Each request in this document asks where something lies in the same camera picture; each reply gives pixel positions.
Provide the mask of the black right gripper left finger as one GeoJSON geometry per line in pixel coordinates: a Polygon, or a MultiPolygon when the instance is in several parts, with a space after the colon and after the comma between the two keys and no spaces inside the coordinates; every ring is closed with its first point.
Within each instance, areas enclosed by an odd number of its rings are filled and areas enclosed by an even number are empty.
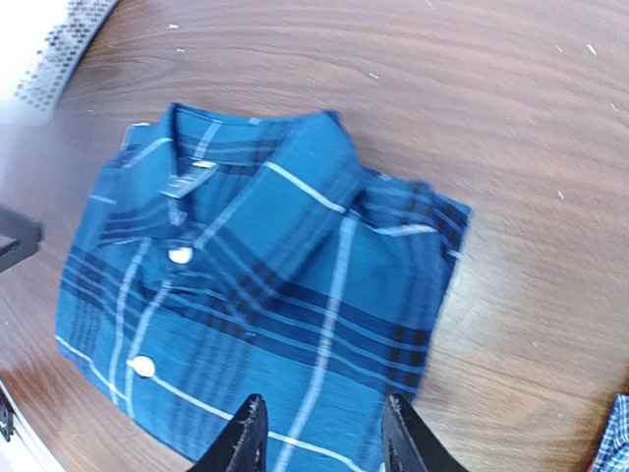
{"type": "Polygon", "coordinates": [[[268,416],[258,393],[250,394],[190,472],[266,470],[268,416]]]}

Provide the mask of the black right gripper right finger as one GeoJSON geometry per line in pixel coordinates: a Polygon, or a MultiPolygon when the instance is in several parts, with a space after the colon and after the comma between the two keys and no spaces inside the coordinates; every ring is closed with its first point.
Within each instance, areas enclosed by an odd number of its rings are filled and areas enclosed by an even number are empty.
{"type": "Polygon", "coordinates": [[[386,472],[467,472],[402,394],[386,395],[382,436],[386,472]]]}

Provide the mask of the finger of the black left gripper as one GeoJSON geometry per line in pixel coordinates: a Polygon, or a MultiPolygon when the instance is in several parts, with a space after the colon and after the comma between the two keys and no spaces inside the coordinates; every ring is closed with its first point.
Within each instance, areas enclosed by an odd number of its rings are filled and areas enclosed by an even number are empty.
{"type": "Polygon", "coordinates": [[[1,246],[0,271],[4,272],[38,252],[43,240],[43,225],[1,206],[1,235],[9,239],[7,244],[1,246]]]}

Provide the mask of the dark blue plaid shirt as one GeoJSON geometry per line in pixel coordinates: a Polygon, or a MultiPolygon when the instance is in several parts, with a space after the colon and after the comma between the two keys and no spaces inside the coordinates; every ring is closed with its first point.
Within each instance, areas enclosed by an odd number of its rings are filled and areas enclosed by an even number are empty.
{"type": "Polygon", "coordinates": [[[365,167],[340,115],[172,104],[99,172],[64,267],[61,353],[196,461],[247,396],[272,471],[378,471],[415,399],[470,209],[365,167]]]}

